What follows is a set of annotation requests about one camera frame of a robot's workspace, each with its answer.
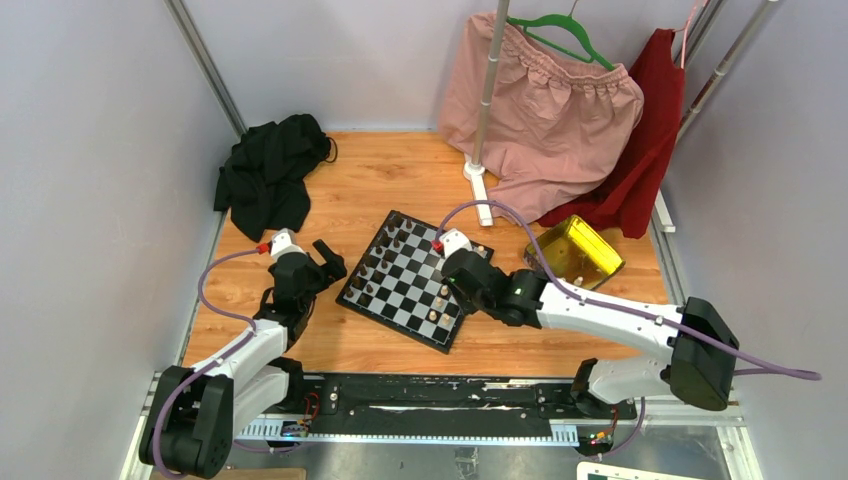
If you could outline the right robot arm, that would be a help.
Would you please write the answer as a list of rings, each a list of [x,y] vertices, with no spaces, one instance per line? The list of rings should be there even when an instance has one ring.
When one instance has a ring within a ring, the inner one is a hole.
[[[511,274],[478,253],[460,249],[441,268],[443,284],[470,312],[535,329],[576,331],[640,351],[640,356],[581,362],[570,388],[584,417],[637,397],[671,394],[687,405],[723,411],[736,366],[738,340],[711,303],[639,303],[585,290],[528,269]]]

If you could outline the black white chessboard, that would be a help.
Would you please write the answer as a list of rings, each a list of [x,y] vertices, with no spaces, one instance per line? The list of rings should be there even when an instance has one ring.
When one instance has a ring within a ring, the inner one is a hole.
[[[394,233],[387,232],[387,224],[394,222]],[[450,291],[445,298],[440,295],[441,268],[444,257],[432,246],[437,227],[392,210],[377,230],[359,262],[353,268],[336,303],[383,326],[397,331],[417,342],[442,353],[448,353],[458,335],[466,312]],[[382,246],[382,257],[375,248]],[[359,270],[370,269],[368,278]],[[354,289],[352,298],[345,298],[347,288]],[[433,305],[437,297],[443,299],[441,308]],[[438,320],[430,322],[428,313],[434,310]],[[453,322],[449,328],[440,325],[443,315]]]

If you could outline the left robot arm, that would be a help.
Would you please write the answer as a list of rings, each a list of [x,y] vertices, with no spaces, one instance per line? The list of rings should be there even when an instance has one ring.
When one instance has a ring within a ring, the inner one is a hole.
[[[224,467],[234,437],[271,406],[298,411],[306,400],[303,367],[284,354],[305,331],[317,296],[343,279],[342,256],[324,241],[318,264],[283,229],[247,255],[269,254],[272,286],[234,340],[191,367],[165,369],[142,430],[139,460],[170,479],[211,479]]]

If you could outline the yellow metal tray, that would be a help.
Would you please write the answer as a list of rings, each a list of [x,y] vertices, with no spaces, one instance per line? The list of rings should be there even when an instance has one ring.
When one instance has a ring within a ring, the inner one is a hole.
[[[531,269],[544,272],[544,258],[556,277],[578,287],[596,290],[625,266],[623,257],[585,220],[572,215],[536,238],[522,255]]]

